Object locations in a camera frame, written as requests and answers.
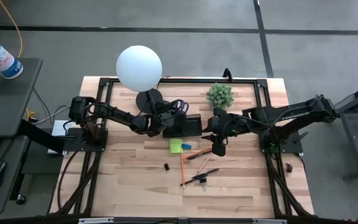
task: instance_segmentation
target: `orange cable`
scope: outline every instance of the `orange cable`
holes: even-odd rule
[[[15,20],[12,18],[11,14],[9,13],[9,11],[7,10],[7,8],[5,7],[4,3],[2,3],[2,1],[0,0],[0,4],[1,6],[4,8],[6,14],[9,16],[9,18],[11,18],[11,21],[13,23],[13,25],[15,25],[15,28],[17,30],[17,33],[19,34],[19,40],[20,40],[20,51],[19,51],[19,55],[17,56],[17,58],[19,58],[22,55],[22,50],[23,50],[23,40],[22,40],[22,34],[20,33],[19,28],[16,25]]]

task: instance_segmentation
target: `white paper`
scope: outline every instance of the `white paper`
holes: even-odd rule
[[[66,135],[66,131],[63,128],[63,124],[66,123],[67,121],[64,120],[55,120],[55,123],[53,124],[53,130],[52,130],[52,136],[65,136]],[[72,128],[75,126],[75,122],[70,122],[68,124],[66,124],[66,129],[68,130],[69,128]],[[57,152],[48,149],[48,154],[57,154]]]

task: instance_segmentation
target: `eraser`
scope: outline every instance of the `eraser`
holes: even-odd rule
[[[181,147],[184,148],[184,149],[191,149],[191,145],[189,145],[189,144],[184,144],[184,143],[183,143],[183,144],[181,145]]]

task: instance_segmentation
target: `bottle label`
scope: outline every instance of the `bottle label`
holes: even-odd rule
[[[6,77],[13,77],[22,68],[22,64],[0,45],[0,73]]]
[[[0,73],[9,78],[12,77],[14,75],[16,75],[21,69],[22,69],[22,64],[20,63],[20,61],[14,59],[13,61],[13,65],[11,65],[8,69],[0,71]]]

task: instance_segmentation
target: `green sticky note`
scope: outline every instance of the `green sticky note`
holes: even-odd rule
[[[169,139],[169,153],[182,153],[181,139]]]

